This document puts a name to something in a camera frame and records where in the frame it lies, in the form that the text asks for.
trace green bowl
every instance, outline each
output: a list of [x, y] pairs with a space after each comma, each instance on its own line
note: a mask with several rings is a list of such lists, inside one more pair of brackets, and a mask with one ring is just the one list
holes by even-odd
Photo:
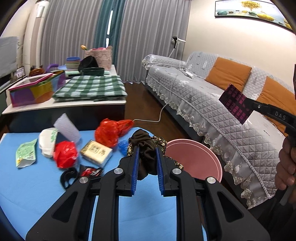
[[81, 70], [81, 75], [104, 76], [104, 68], [93, 67]]

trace green packet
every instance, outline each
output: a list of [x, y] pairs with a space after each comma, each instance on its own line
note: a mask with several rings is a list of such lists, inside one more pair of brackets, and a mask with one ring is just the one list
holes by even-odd
[[37, 139], [23, 143], [19, 146], [15, 154], [16, 166], [19, 168], [32, 165], [36, 161], [35, 144]]

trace pink trash bin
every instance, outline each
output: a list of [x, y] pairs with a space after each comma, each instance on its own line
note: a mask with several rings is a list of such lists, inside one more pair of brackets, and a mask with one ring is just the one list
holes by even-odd
[[165, 155], [173, 158], [184, 166], [184, 170], [192, 177], [205, 180], [214, 177], [222, 180], [222, 166], [217, 156], [203, 144], [177, 139], [168, 142]]

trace wall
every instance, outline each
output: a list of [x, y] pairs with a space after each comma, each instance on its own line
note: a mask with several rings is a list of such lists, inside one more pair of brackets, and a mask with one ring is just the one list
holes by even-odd
[[195, 50], [249, 63], [293, 86], [295, 34], [262, 21], [215, 18], [215, 0], [191, 2], [183, 60]]
[[21, 64], [22, 62], [22, 45], [24, 41], [24, 34], [31, 9], [35, 2], [36, 0], [27, 0], [13, 15], [1, 35], [1, 37], [18, 37], [20, 47], [17, 50], [17, 64]]

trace orange pillow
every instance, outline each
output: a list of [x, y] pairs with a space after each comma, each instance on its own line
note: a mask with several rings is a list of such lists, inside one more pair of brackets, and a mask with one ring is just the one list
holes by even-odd
[[252, 67], [218, 57], [205, 80], [223, 90], [226, 90], [229, 84], [233, 84], [242, 91], [251, 70]]
[[[268, 76], [266, 77], [263, 90], [257, 101], [274, 105], [293, 115], [296, 115], [295, 95]], [[267, 118], [276, 125], [277, 129], [279, 129], [281, 133], [283, 133], [285, 136], [288, 135], [285, 133], [286, 127], [283, 124], [269, 117]]]

